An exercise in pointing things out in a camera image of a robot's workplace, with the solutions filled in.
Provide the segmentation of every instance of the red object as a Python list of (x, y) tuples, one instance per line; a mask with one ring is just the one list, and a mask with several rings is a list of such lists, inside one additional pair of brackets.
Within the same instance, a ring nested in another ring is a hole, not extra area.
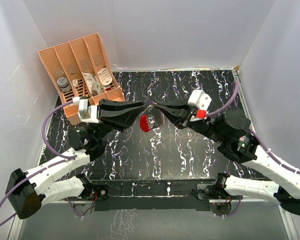
[(207, 111), (199, 109), (198, 112), (196, 113), (196, 117), (199, 119), (204, 119), (206, 117), (206, 113)]
[(140, 128), (142, 131), (144, 132), (149, 132), (151, 130), (151, 128), (149, 127), (149, 124), (148, 124), (148, 119), (147, 119), (147, 115), (144, 115), (140, 118)]

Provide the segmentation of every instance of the gray floor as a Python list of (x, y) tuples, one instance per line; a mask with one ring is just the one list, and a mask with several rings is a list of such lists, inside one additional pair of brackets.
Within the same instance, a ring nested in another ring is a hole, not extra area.
[(83, 221), (67, 203), (51, 203), (23, 221), (19, 240), (287, 240), (279, 208), (265, 202), (242, 202), (222, 220), (191, 209), (112, 210), (93, 212)]

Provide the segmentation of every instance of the white wall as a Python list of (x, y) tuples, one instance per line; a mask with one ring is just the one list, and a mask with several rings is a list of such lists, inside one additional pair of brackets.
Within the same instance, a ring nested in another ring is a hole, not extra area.
[[(300, 168), (300, 0), (277, 0), (240, 67), (257, 132)], [(300, 217), (293, 216), (300, 237)]]
[[(41, 124), (56, 102), (38, 55), (46, 47), (23, 1), (0, 0), (0, 200), (12, 171), (37, 163)], [(7, 202), (0, 222), (13, 213)], [(0, 240), (7, 239), (11, 224), (0, 228)]]
[(99, 32), (112, 69), (240, 65), (274, 0), (24, 0), (49, 47)]

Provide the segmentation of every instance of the floor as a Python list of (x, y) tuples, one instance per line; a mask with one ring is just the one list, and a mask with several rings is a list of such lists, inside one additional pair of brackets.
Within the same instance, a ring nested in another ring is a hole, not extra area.
[[(210, 111), (220, 108), (231, 96), (231, 70), (187, 70), (116, 72), (126, 101), (176, 101), (187, 99), (193, 89), (203, 89), (212, 98)], [(238, 106), (242, 108), (239, 97)], [(189, 129), (179, 130), (167, 119), (154, 131), (140, 130), (138, 120), (126, 132), (112, 131), (108, 146), (98, 160), (78, 168), (66, 177), (85, 173), (91, 180), (214, 179), (218, 173), (242, 178), (261, 174), (226, 159), (218, 144)], [(69, 148), (70, 125), (63, 111), (52, 116), (47, 138), (62, 153)], [(54, 156), (45, 149), (40, 163)]]

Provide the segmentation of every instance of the black marble table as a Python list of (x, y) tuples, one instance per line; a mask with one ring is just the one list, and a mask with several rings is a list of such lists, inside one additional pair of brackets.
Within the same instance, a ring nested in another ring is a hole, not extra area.
[[(203, 89), (212, 98), (209, 111), (225, 104), (231, 96), (234, 77), (231, 70), (116, 72), (126, 101), (176, 101), (187, 99), (193, 89)], [(242, 108), (239, 97), (238, 106)], [(64, 112), (52, 116), (47, 139), (63, 153), (69, 148), (67, 132), (71, 127)], [(262, 175), (229, 161), (217, 150), (218, 143), (189, 129), (179, 130), (166, 118), (153, 131), (143, 132), (139, 119), (126, 132), (108, 135), (104, 154), (91, 164), (65, 177), (84, 173), (91, 180), (214, 179), (218, 173), (242, 178)], [(48, 149), (40, 164), (55, 157)]]

